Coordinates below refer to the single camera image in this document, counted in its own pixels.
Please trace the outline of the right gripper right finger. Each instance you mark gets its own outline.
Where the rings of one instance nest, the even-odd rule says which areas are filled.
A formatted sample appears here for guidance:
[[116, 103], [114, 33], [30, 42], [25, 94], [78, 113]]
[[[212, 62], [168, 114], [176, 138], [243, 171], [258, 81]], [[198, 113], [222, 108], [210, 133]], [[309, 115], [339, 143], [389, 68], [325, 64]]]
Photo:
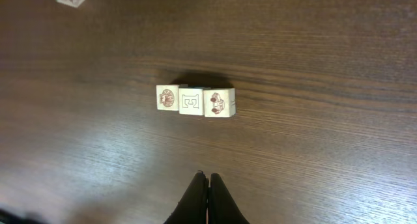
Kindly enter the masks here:
[[212, 173], [210, 176], [208, 222], [210, 224], [249, 224], [218, 173]]

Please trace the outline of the shell picture Q block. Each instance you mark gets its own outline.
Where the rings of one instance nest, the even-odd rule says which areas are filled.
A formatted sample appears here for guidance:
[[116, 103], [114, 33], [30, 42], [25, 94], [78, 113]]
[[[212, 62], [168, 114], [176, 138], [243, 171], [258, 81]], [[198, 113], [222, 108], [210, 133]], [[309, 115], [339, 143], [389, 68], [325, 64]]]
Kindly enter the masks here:
[[157, 85], [156, 86], [157, 110], [178, 111], [179, 110], [179, 88], [180, 88], [180, 85]]

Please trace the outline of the car picture yellow block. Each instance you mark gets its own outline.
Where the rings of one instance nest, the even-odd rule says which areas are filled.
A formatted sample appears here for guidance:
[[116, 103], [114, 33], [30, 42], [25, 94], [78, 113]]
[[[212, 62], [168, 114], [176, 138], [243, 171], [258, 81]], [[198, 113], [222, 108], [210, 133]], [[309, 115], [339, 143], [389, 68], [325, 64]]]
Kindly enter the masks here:
[[237, 112], [235, 88], [207, 89], [203, 97], [206, 117], [228, 118]]

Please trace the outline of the letter E L block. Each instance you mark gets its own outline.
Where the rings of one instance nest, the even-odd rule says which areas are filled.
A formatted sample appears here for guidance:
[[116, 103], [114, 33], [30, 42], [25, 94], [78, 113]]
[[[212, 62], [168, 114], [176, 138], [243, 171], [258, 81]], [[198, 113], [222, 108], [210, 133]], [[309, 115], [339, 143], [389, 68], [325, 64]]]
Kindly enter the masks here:
[[181, 115], [204, 115], [203, 87], [179, 87], [179, 113]]

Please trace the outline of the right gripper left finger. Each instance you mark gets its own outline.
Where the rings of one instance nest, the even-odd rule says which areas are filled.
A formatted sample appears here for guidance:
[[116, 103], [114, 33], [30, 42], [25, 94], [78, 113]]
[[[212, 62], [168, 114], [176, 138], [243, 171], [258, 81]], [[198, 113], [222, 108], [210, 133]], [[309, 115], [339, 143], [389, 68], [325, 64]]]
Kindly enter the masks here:
[[209, 180], [198, 171], [164, 224], [206, 224]]

